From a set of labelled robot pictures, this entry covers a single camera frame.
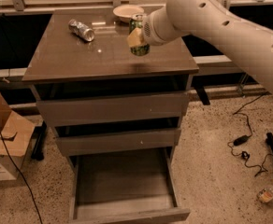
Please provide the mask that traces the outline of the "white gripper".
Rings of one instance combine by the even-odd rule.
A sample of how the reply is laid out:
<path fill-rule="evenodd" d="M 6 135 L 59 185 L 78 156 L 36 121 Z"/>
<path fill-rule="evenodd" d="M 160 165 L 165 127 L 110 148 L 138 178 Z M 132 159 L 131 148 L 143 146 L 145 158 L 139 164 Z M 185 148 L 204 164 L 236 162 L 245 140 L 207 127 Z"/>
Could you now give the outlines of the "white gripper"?
<path fill-rule="evenodd" d="M 142 29 L 135 28 L 127 36 L 130 48 L 145 46 L 146 42 L 151 46 L 161 46 L 188 34 L 174 27 L 167 16 L 165 7 L 146 16 L 142 25 Z"/>

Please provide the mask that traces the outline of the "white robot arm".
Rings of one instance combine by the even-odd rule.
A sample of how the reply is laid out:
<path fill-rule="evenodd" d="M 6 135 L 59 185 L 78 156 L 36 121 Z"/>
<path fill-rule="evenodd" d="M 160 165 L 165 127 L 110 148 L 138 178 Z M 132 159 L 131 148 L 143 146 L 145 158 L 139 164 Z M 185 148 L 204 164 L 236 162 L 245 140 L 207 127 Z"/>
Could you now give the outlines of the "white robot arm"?
<path fill-rule="evenodd" d="M 234 15 L 223 0 L 166 0 L 127 43 L 160 46 L 184 35 L 210 43 L 273 95 L 273 30 Z"/>

